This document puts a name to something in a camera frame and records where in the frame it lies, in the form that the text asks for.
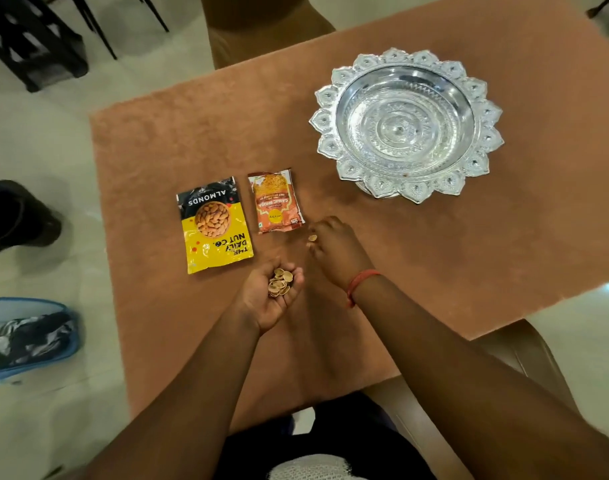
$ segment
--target tiled floor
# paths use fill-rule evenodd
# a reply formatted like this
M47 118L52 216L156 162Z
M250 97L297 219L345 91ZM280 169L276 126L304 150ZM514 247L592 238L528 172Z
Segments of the tiled floor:
M65 221L51 248L0 253L0 296L67 303L82 314L86 336L70 360L0 384L0 480L84 463L128 419L87 114L213 70L199 0L154 0L171 34L138 0L88 1L117 62L73 3L59 0L55 11L85 37L89 74L29 94L0 63L0 179L23 183ZM312 0L339 29L429 1ZM575 1L586 9L601 0ZM597 21L609 35L609 8ZM531 320L584 416L609 434L609 287Z

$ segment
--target orange tablecloth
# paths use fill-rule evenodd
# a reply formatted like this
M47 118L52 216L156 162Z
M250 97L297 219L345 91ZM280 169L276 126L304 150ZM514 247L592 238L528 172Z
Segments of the orange tablecloth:
M313 93L359 53L428 48L486 80L506 144L458 197L375 200L316 154ZM380 270L477 337L609 281L609 41L566 0L442 0L117 104L92 118L133 414L175 376L243 278L276 252L307 290L261 338L234 429L397 374L358 311L306 256L306 229L253 237L257 256L186 274L175 194L293 168L305 217L351 223Z

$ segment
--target blue basket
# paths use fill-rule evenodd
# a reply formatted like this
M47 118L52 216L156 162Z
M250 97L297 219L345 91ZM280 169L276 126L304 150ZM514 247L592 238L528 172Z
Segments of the blue basket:
M76 353L80 348L80 334L78 333L78 320L68 307L57 301L39 298L0 298L0 324L15 320L18 318L36 317L38 315L47 315L56 312L66 312L71 316L74 329L71 334L71 340L66 350L63 350L60 355L53 357L44 362L31 363L27 365L17 365L9 369L0 369L0 380L7 377L20 374L21 372L37 369L46 365L58 362Z

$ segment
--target yellow circle logo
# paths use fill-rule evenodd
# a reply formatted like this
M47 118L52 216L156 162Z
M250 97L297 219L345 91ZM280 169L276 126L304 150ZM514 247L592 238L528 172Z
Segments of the yellow circle logo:
M279 224L282 222L282 212L277 209L269 211L269 221L273 224Z

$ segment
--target almond packet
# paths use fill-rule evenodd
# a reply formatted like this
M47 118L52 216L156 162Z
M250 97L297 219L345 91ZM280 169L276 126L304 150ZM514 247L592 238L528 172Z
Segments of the almond packet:
M229 177L176 195L187 251L187 272L253 256L236 179Z
M296 200L291 168L277 173L250 173L249 183L258 213L258 232L286 232L305 223Z

